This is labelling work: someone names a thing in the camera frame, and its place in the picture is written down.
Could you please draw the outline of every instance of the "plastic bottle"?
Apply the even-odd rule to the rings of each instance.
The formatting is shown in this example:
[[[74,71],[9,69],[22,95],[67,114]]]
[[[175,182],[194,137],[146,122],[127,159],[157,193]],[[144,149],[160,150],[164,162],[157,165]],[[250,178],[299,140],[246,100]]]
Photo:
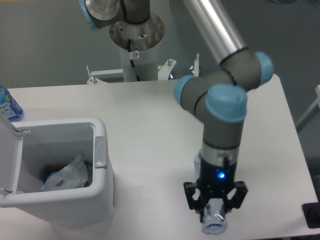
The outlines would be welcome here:
[[[18,122],[24,117],[24,111],[11,96],[8,89],[0,85],[0,112],[10,121]]]
[[[201,149],[194,156],[195,180],[200,175]],[[222,198],[211,198],[204,208],[202,218],[202,232],[204,234],[219,235],[226,231],[228,226],[225,213],[225,204]]]

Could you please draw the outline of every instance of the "trash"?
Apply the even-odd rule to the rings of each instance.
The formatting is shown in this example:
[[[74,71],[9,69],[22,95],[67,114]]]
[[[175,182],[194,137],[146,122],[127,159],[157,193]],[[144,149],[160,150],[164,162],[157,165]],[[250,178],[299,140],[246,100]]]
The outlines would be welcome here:
[[[88,181],[85,162],[78,154],[75,159],[63,169],[51,173],[41,188],[41,191],[57,191],[83,188]]]

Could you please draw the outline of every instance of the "trash bin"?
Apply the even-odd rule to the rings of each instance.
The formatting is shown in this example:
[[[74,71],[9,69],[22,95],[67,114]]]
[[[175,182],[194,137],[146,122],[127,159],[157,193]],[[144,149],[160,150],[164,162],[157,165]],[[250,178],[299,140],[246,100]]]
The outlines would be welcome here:
[[[41,191],[45,165],[92,162],[88,187]],[[115,212],[114,172],[106,126],[99,118],[16,122],[0,114],[0,207],[15,207],[53,224],[108,219]]]

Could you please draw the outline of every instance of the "blue plastic item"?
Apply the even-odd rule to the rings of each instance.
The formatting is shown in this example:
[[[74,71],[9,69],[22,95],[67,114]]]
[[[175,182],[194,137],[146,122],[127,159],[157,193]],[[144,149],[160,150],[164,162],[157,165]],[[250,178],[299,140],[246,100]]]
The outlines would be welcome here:
[[[274,64],[271,58],[262,51],[257,51],[254,53],[255,56],[258,58],[261,66],[261,76],[260,76],[260,83],[259,87],[267,82],[272,78],[274,74]]]
[[[94,24],[94,22],[92,21],[91,17],[89,16],[89,13],[87,12],[87,8],[85,6],[84,0],[79,0],[79,4],[80,4],[80,7],[82,9],[83,15],[85,16],[86,21],[88,22],[90,28],[92,30],[98,30],[99,28]]]
[[[18,122],[24,117],[24,111],[11,96],[8,89],[0,85],[0,114],[10,122]]]
[[[239,123],[247,115],[247,92],[240,86],[216,84],[209,88],[205,98],[208,111],[227,123]]]
[[[186,83],[190,80],[195,78],[193,75],[185,75],[179,79],[179,81],[174,86],[173,95],[174,99],[178,102],[178,104],[181,106],[181,94],[182,90],[184,89],[184,86]]]

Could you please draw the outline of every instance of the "gray robot arm segment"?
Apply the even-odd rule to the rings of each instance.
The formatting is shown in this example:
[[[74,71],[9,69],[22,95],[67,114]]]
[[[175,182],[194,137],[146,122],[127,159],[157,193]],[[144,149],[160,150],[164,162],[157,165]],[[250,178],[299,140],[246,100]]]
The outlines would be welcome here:
[[[150,17],[150,0],[79,0],[92,29],[101,29],[118,21],[139,25]]]

